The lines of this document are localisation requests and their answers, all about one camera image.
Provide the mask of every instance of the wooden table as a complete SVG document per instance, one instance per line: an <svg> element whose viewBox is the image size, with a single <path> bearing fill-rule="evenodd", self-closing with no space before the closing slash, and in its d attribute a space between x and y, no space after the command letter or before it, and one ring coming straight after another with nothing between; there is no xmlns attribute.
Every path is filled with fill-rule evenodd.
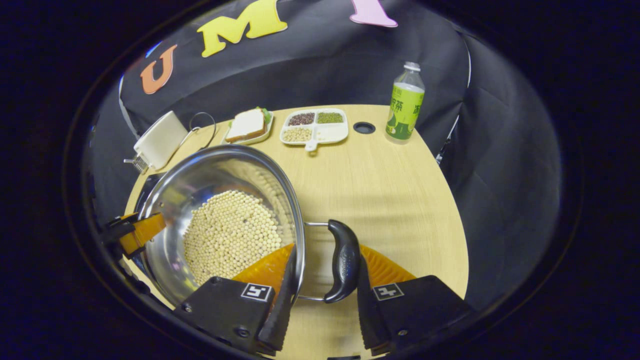
<svg viewBox="0 0 640 360"><path fill-rule="evenodd" d="M438 276L464 298L468 280L465 233L451 191L422 138L414 134L404 145L389 142L385 138L388 106L325 107L346 113L350 129L344 141L318 145L313 156L304 147L283 144L279 136L284 120L293 111L307 109L296 108L274 111L270 137L251 145L273 158L287 174L303 219L340 220L352 228L361 244L386 255L417 277ZM353 124L360 121L374 124L376 131L369 135L357 133ZM227 129L228 122L218 124L211 146L220 144ZM166 172L194 153L209 141L212 132L213 126L209 126L192 134L167 166L157 172ZM157 172L150 169L139 176L125 213L134 211L147 176ZM307 267L301 294L322 296L333 282L333 237L326 229L316 227L305 228L305 234ZM129 264L138 277L145 278ZM150 288L162 298L152 285ZM336 304L297 301L284 350L276 358L370 358L371 353L362 343L357 309L355 293Z"/></svg>

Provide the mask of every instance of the plastic bottle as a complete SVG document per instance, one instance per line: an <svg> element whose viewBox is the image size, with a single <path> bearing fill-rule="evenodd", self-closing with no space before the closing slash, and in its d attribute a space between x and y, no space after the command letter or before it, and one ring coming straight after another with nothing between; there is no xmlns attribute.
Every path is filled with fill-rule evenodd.
<svg viewBox="0 0 640 360"><path fill-rule="evenodd" d="M420 115L424 98L424 83L420 78L420 65L407 61L404 72L394 81L391 106L387 122L387 138L394 143L406 143L415 121Z"/></svg>

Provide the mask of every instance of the bottle label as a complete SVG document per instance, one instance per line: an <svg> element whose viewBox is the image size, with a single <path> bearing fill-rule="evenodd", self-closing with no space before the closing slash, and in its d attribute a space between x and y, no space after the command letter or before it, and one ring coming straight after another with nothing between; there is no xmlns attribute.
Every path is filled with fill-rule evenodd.
<svg viewBox="0 0 640 360"><path fill-rule="evenodd" d="M409 139L420 115L423 98L424 92L413 92L394 85L387 134L400 140Z"/></svg>

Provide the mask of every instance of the bottle cap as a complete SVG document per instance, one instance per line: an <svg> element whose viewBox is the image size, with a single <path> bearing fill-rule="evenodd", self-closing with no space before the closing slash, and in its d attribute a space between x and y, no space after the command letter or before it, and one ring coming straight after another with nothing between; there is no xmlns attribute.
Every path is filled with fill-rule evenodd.
<svg viewBox="0 0 640 360"><path fill-rule="evenodd" d="M407 61L404 63L404 68L413 71L420 71L420 64Z"/></svg>

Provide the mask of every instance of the black pot handle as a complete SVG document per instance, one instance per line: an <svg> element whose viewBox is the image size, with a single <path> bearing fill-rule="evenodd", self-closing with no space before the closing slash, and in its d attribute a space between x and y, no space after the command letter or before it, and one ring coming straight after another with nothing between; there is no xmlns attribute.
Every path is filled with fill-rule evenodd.
<svg viewBox="0 0 640 360"><path fill-rule="evenodd" d="M306 297L305 300L320 300L327 304L338 302L355 290L358 286L358 271L360 270L360 246L353 231L342 222L329 220L328 223L306 223L308 226L327 226L335 238L333 251L333 287L323 298Z"/></svg>

